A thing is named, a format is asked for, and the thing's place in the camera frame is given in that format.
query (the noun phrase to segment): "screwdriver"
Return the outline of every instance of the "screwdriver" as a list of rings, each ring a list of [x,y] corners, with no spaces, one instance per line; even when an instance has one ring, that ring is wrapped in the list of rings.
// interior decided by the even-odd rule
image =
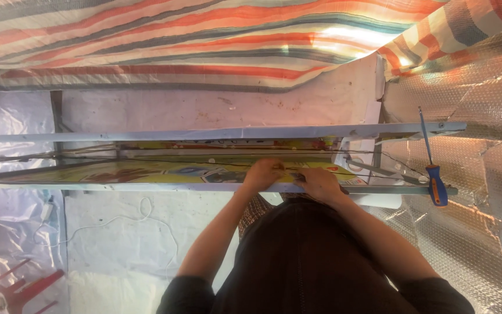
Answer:
[[[433,204],[437,207],[447,206],[449,203],[449,196],[447,195],[447,189],[444,187],[443,180],[439,176],[439,170],[441,167],[433,164],[433,159],[431,159],[431,149],[429,149],[429,139],[427,138],[427,131],[425,129],[425,122],[423,121],[422,107],[419,106],[419,118],[422,120],[422,132],[423,138],[426,141],[427,154],[429,155],[429,165],[426,167],[427,173],[429,174],[429,195]]]

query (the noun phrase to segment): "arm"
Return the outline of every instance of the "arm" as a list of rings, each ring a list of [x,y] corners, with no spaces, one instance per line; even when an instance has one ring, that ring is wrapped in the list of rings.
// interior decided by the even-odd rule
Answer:
[[[300,173],[305,181],[294,183],[338,212],[397,287],[410,281],[440,278],[408,240],[342,193],[335,175],[322,168],[301,168]]]
[[[283,169],[278,159],[260,159],[249,169],[241,187],[189,248],[177,276],[193,275],[213,282],[243,210],[253,196],[268,189],[283,175]]]

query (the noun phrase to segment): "white floor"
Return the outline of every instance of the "white floor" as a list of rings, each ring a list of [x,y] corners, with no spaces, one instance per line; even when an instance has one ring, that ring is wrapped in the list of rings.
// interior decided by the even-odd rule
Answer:
[[[359,124],[367,102],[376,99],[375,63],[375,56],[369,56],[345,64],[287,94],[65,91],[63,119],[76,132]],[[118,218],[78,231],[67,246],[71,313],[154,313],[192,242],[231,195],[72,193],[65,200],[68,237],[79,227],[103,224],[118,215],[142,218],[138,206],[143,197],[152,203],[150,217],[163,223]],[[273,193],[268,199],[281,202]],[[142,211],[148,210],[145,200]],[[234,235],[215,290],[231,271],[237,242]]]

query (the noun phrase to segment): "bubble wrap insulation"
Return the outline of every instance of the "bubble wrap insulation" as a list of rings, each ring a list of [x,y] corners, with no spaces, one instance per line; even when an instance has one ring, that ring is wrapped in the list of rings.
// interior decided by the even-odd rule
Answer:
[[[404,196],[397,210],[369,208],[405,236],[476,313],[502,313],[502,33],[464,51],[469,61],[436,60],[387,83],[388,122],[466,121],[467,130],[429,140],[445,184],[458,188],[445,208],[428,196]],[[420,176],[429,163],[423,141],[383,144],[381,166]]]

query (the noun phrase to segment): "black shirt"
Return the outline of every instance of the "black shirt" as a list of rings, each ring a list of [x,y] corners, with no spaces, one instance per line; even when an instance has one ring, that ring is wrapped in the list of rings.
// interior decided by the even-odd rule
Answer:
[[[216,296],[178,276],[157,313],[474,313],[441,278],[396,291],[349,231],[331,208],[289,199],[247,228]]]

